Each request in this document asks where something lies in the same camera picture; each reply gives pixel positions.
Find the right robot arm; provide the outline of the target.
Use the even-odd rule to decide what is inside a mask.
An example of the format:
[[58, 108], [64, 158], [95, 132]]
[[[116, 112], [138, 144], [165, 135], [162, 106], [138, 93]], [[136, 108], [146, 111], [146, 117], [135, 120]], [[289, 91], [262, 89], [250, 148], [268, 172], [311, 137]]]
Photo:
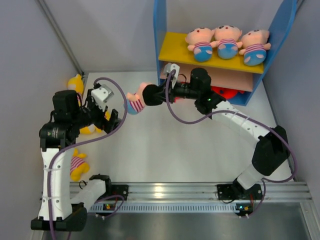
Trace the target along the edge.
[[193, 69], [189, 82], [178, 81], [179, 66], [176, 64], [167, 64], [163, 73], [164, 82], [152, 90], [151, 99], [155, 104], [165, 102], [170, 105], [175, 98], [194, 100], [195, 108], [204, 115], [202, 120], [210, 118], [221, 122], [253, 145], [250, 164], [230, 185], [234, 198], [246, 198], [259, 181], [273, 174], [294, 155], [283, 127], [271, 128], [241, 113], [211, 89], [211, 78], [205, 69]]

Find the yellow duck plush striped shirt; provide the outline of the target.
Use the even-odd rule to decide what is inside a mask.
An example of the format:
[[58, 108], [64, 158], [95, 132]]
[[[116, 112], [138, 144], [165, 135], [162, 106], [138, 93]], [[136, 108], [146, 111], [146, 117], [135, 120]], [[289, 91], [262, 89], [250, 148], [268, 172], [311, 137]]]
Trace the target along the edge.
[[[104, 116], [104, 117], [105, 117], [107, 120], [109, 120], [110, 117], [111, 117], [110, 112], [107, 111], [107, 112], [105, 113], [105, 116]], [[82, 135], [90, 135], [90, 134], [93, 134], [93, 133], [101, 133], [101, 132], [102, 132], [102, 130], [99, 129], [98, 127], [96, 127], [94, 124], [91, 124], [91, 125], [89, 125], [89, 126], [83, 127], [83, 128], [81, 128], [79, 131], [80, 131], [80, 134], [82, 134]]]

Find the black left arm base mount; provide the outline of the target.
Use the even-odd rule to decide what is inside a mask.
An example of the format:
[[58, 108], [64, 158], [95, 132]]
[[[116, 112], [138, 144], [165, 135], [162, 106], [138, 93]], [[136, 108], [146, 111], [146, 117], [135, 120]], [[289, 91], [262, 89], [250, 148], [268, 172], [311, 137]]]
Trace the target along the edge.
[[127, 184], [114, 184], [109, 175], [96, 174], [92, 175], [88, 181], [94, 183], [94, 191], [98, 193], [98, 200], [105, 199], [113, 195], [120, 195], [127, 200], [129, 186]]

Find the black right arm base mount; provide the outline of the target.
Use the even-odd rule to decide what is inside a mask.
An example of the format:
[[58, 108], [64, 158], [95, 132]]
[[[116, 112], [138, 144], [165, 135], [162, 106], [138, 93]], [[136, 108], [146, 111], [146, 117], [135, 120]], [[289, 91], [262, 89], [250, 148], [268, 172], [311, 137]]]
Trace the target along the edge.
[[220, 201], [232, 203], [233, 201], [261, 200], [263, 191], [261, 185], [255, 183], [249, 189], [243, 188], [237, 180], [232, 183], [217, 184], [217, 195]]

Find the boy doll striped shirt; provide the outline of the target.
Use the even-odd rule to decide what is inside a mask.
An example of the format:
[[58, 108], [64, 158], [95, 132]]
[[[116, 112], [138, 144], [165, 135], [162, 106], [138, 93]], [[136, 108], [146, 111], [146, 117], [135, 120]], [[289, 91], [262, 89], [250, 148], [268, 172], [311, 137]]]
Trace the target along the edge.
[[224, 60], [234, 58], [243, 43], [239, 41], [243, 31], [233, 25], [221, 25], [214, 29], [215, 47], [217, 55]]

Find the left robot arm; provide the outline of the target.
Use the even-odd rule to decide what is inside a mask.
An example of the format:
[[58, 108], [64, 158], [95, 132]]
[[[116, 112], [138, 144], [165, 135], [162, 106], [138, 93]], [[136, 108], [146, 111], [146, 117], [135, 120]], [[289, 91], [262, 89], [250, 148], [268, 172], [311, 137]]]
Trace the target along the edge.
[[113, 194], [110, 177], [93, 175], [87, 185], [70, 197], [70, 170], [80, 129], [95, 125], [112, 135], [121, 125], [118, 112], [113, 109], [105, 118], [107, 101], [113, 92], [107, 87], [90, 89], [87, 106], [80, 107], [75, 90], [58, 91], [52, 98], [53, 121], [39, 131], [43, 160], [42, 203], [38, 216], [31, 220], [30, 228], [38, 231], [80, 232], [87, 221], [87, 212], [98, 199], [107, 200]]

